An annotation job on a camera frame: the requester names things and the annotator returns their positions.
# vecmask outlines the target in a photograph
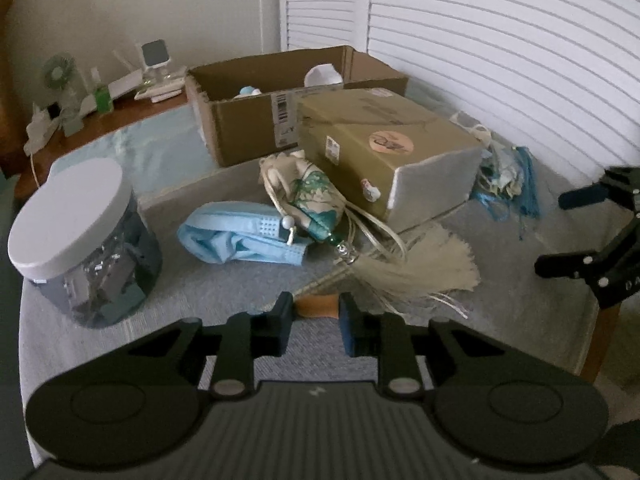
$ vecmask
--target gray tablecloth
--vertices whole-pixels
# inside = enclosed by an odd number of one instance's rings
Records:
[[[296,291],[332,270],[332,254],[314,247],[303,267],[252,262],[207,265],[185,251],[175,237],[178,225],[199,205],[213,200],[255,200],[267,197],[257,183],[257,164],[249,162],[197,184],[172,192],[147,204],[146,217],[159,237],[164,264],[153,293],[129,319],[103,330],[89,330],[63,317],[29,283],[24,283],[20,312],[20,385],[23,403],[49,378],[139,338],[181,317],[198,316],[205,324],[220,324],[249,306],[273,303],[282,290]],[[551,211],[552,193],[543,200]],[[488,335],[512,344],[568,370],[576,370],[584,358],[594,319],[594,303],[587,287],[570,280],[541,280],[533,273],[535,258],[565,244],[573,220],[548,213],[547,220],[518,239],[517,220],[496,223],[477,202],[469,202],[442,223],[471,245],[482,283],[474,292],[453,295],[470,311],[464,321]],[[544,222],[552,226],[545,227]],[[379,310],[369,291],[353,279],[327,287],[352,290],[364,308]],[[407,307],[407,321],[426,324],[434,315],[463,321],[449,307],[425,302]],[[210,374],[209,362],[203,376]],[[304,320],[294,324],[287,354],[280,359],[261,358],[256,378],[291,380],[373,380],[376,364],[371,358],[344,356],[335,320]],[[42,450],[31,443],[36,464]]]

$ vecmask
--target wooden shelf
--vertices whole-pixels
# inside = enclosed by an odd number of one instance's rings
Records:
[[[93,113],[85,117],[82,130],[70,137],[65,137],[62,129],[59,129],[53,134],[47,145],[33,155],[33,165],[40,185],[47,181],[52,164],[61,156],[129,124],[137,123],[186,103],[187,95],[185,92],[156,104],[153,104],[150,99],[140,101],[135,101],[133,98],[120,99],[114,102],[112,113],[103,116]],[[15,186],[15,199],[23,204],[37,189],[38,186],[29,166],[22,172]]]

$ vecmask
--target brown cardboard box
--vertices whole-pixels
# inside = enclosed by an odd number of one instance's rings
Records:
[[[300,147],[357,206],[396,231],[468,199],[482,145],[386,89],[325,92],[298,102]]]
[[[200,99],[205,142],[218,164],[232,166],[295,145],[293,96],[337,89],[303,89],[306,73],[323,63],[331,63],[342,75],[345,88],[382,87],[404,95],[404,74],[350,46],[290,50],[193,68],[191,76],[204,94],[195,88],[188,93]],[[263,94],[233,99],[244,86]]]

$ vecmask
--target clear plastic container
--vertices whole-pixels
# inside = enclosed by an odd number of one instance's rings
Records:
[[[45,298],[75,322],[91,328],[131,314],[149,295],[162,256],[132,195],[113,232],[78,266],[50,280],[31,280]]]
[[[18,214],[8,249],[14,266],[45,298],[90,328],[135,311],[162,265],[130,183],[106,158],[49,179]]]

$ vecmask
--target surgical mask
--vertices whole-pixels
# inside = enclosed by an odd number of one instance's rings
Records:
[[[208,264],[230,260],[301,265],[310,238],[289,232],[270,205],[253,202],[212,202],[196,209],[178,228],[178,240]]]

